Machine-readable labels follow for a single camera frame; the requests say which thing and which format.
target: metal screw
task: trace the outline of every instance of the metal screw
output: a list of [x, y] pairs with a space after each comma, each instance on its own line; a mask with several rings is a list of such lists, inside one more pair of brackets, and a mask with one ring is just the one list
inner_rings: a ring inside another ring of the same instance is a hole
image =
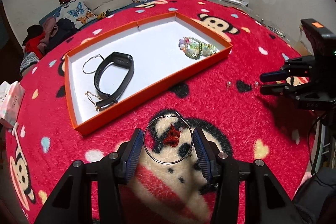
[[111, 160], [115, 160], [119, 157], [118, 153], [117, 152], [112, 152], [110, 155], [109, 155], [109, 158]]
[[264, 162], [262, 160], [256, 160], [255, 164], [258, 165], [259, 167], [262, 167], [264, 165]]
[[73, 167], [80, 167], [82, 165], [82, 162], [80, 160], [75, 160], [72, 165]]
[[227, 154], [225, 152], [219, 152], [218, 153], [218, 157], [220, 157], [221, 159], [226, 159], [227, 158]]

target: black heart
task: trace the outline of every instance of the black heart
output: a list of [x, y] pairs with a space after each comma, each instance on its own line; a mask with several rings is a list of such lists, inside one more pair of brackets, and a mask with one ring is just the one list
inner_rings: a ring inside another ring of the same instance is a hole
[[65, 96], [65, 85], [61, 86], [56, 93], [56, 98]]
[[169, 91], [175, 93], [179, 98], [185, 98], [189, 95], [189, 87], [186, 83], [179, 83], [171, 87]]
[[237, 90], [240, 92], [240, 93], [243, 93], [243, 92], [249, 92], [252, 90], [252, 86], [251, 85], [248, 85], [246, 83], [244, 83], [243, 81], [241, 80], [237, 80], [236, 82], [236, 87], [237, 87]]

